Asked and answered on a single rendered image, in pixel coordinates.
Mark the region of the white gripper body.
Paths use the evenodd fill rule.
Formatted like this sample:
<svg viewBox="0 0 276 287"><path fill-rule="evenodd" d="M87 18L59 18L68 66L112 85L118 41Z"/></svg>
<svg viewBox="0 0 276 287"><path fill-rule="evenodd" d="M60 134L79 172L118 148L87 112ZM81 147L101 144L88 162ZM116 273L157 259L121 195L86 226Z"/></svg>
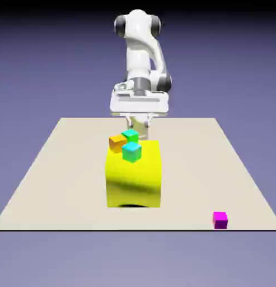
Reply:
<svg viewBox="0 0 276 287"><path fill-rule="evenodd" d="M133 90L113 90L110 111L113 114L167 114L169 94L146 90L145 95L134 95Z"/></svg>

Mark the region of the small green cube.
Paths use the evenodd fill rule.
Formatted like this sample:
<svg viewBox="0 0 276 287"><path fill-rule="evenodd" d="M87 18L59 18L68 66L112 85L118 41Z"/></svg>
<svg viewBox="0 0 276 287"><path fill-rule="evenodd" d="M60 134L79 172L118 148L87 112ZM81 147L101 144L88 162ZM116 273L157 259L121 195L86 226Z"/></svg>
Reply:
<svg viewBox="0 0 276 287"><path fill-rule="evenodd" d="M139 133L133 129L123 131L121 134L127 139L127 142L139 142Z"/></svg>

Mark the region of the small orange cube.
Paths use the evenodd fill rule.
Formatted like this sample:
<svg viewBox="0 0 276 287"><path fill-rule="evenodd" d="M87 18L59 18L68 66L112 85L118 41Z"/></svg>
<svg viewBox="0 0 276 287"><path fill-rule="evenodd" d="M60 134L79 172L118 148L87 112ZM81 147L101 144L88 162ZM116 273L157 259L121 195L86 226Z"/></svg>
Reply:
<svg viewBox="0 0 276 287"><path fill-rule="evenodd" d="M122 134L109 137L109 149L114 153L122 152L123 146L127 143L127 138Z"/></svg>

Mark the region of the small cyan cube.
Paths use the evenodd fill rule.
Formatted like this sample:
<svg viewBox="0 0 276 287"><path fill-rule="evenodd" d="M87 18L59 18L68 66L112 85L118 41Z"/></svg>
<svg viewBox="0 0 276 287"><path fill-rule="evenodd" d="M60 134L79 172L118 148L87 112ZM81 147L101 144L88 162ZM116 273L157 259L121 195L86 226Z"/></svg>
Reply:
<svg viewBox="0 0 276 287"><path fill-rule="evenodd" d="M122 147L122 158L130 163L135 163L142 157L142 146L135 142L126 143Z"/></svg>

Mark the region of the small magenta cube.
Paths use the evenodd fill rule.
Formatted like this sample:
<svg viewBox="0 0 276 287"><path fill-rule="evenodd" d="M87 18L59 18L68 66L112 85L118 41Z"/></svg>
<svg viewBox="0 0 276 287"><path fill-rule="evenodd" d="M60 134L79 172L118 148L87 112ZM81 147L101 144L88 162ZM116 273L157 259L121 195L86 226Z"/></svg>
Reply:
<svg viewBox="0 0 276 287"><path fill-rule="evenodd" d="M215 229L227 229L228 217L225 211L213 212L213 226Z"/></svg>

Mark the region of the large yellow box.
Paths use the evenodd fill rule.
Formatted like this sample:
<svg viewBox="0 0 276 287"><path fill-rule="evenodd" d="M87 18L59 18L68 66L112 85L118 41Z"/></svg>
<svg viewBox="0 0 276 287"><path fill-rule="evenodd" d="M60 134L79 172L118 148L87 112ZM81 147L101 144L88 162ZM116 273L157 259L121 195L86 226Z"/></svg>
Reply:
<svg viewBox="0 0 276 287"><path fill-rule="evenodd" d="M122 153L107 151L105 163L108 207L160 207L162 159L160 144L155 140L139 143L142 157L131 163Z"/></svg>

